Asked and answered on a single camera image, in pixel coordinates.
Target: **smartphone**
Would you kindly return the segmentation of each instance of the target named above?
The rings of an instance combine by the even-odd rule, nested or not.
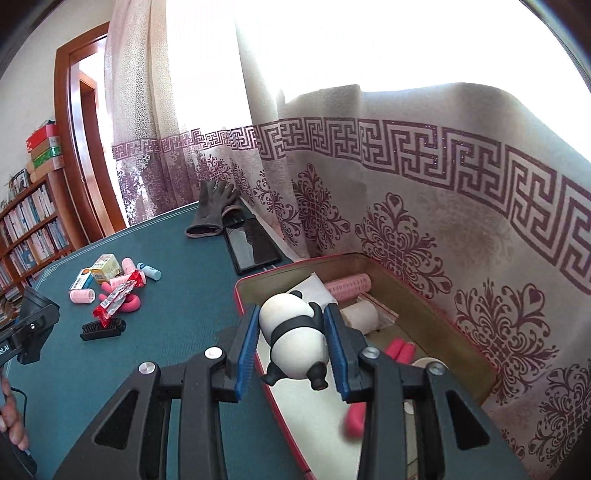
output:
[[[281,252],[256,218],[223,230],[238,275],[281,260]]]

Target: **pink roll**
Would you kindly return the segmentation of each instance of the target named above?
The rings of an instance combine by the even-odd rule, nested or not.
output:
[[[84,290],[70,290],[70,300],[74,303],[92,303],[96,297],[95,291],[91,288]]]
[[[347,301],[370,291],[371,279],[366,273],[360,273],[330,281],[324,286],[337,301]]]
[[[131,260],[129,257],[128,258],[124,258],[121,261],[121,268],[123,269],[123,273],[126,275],[130,275],[134,272],[135,270],[135,264],[134,261]]]
[[[141,270],[139,270],[139,274],[141,275],[142,280],[144,281],[144,284],[145,284],[145,282],[146,282],[145,273],[142,272]],[[121,275],[120,277],[111,278],[111,280],[109,280],[109,283],[111,284],[111,288],[115,288],[115,287],[121,285],[122,283],[125,283],[130,275],[131,275],[131,273],[129,273],[127,275]]]

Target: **panda leg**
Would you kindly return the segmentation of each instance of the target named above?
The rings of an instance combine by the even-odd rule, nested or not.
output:
[[[282,378],[287,378],[287,375],[276,364],[270,362],[267,367],[267,373],[261,377],[261,380],[272,387],[277,383],[277,380],[281,380]]]
[[[308,380],[312,384],[312,390],[324,390],[329,385],[326,383],[326,364],[322,362],[316,362],[310,367],[308,373],[306,373]]]

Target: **open box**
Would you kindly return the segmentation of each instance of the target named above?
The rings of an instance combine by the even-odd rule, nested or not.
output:
[[[493,366],[440,311],[364,254],[313,258],[242,278],[235,287],[238,307],[243,310],[246,303],[262,305],[312,273],[323,283],[359,273],[369,275],[372,282],[369,294],[398,313],[398,319],[394,325],[366,335],[368,340],[382,350],[396,337],[414,342],[417,345],[415,359],[432,356],[442,360],[479,404],[488,397],[496,378]],[[264,339],[259,339],[255,362],[259,374],[266,370],[268,363],[269,347]],[[331,377],[332,372],[329,372],[329,388],[323,392],[312,391],[308,382],[289,379],[277,382],[272,388],[262,386],[306,478],[355,479],[361,441],[350,441],[342,435],[341,422],[348,405],[341,401]],[[410,429],[407,422],[411,464],[416,458],[412,437],[414,425]],[[409,476],[413,473],[413,465],[410,465]]]

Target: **door frame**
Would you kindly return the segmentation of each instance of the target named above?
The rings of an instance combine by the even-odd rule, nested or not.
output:
[[[64,173],[80,223],[91,243],[126,227],[111,183],[103,185],[102,181],[99,188],[97,182],[97,176],[102,176],[100,172],[95,173],[86,144],[80,76],[75,67],[104,46],[108,30],[107,22],[58,48],[54,71],[54,107]]]

